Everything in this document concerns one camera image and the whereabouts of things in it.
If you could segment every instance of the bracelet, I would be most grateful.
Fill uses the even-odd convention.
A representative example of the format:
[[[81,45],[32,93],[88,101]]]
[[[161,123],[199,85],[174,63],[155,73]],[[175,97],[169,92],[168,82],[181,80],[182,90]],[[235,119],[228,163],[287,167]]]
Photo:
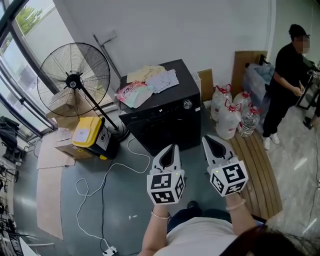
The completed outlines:
[[[246,199],[242,199],[242,202],[237,204],[237,205],[234,205],[234,206],[229,206],[229,207],[226,207],[225,209],[227,211],[232,211],[232,210],[235,210],[237,208],[239,208],[240,206],[243,206],[244,204],[246,203]]]
[[[163,219],[163,220],[169,220],[171,218],[170,213],[168,213],[167,217],[160,217],[160,216],[156,215],[153,210],[151,211],[151,215],[153,215],[153,216],[155,216],[155,217],[157,217],[159,219]]]

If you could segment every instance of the black shirt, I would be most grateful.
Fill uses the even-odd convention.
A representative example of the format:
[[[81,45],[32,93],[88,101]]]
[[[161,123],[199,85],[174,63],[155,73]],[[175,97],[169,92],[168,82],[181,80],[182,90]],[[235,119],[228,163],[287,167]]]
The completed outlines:
[[[284,46],[276,56],[275,72],[287,80],[287,82],[292,86],[299,87],[299,81],[303,78],[303,64],[304,61],[302,54],[297,53],[294,45],[289,43]],[[296,97],[291,90],[284,88],[281,84],[275,81],[274,78],[272,78],[270,85],[271,90],[278,95],[281,94],[288,97]]]

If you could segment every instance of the knob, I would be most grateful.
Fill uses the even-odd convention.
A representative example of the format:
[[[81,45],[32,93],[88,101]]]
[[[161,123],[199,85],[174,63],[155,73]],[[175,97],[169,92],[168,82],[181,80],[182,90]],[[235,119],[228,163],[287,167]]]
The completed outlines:
[[[191,108],[192,108],[192,102],[191,102],[189,99],[185,99],[185,100],[183,101],[183,108],[184,108],[185,110],[191,109]]]

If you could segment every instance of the wooden bench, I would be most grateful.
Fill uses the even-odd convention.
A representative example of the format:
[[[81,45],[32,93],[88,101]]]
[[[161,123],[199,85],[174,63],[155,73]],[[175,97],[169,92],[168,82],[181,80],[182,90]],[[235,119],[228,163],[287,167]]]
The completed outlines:
[[[277,181],[260,135],[255,131],[242,138],[238,131],[228,140],[239,160],[243,160],[249,180],[242,191],[251,214],[270,219],[282,211],[282,202]]]

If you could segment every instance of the power strip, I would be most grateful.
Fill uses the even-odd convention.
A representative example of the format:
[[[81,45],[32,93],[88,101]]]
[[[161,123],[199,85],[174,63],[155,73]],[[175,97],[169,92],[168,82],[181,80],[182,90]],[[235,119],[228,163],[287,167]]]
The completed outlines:
[[[106,250],[102,255],[103,256],[113,256],[118,252],[117,248],[114,246],[111,246],[108,250]]]

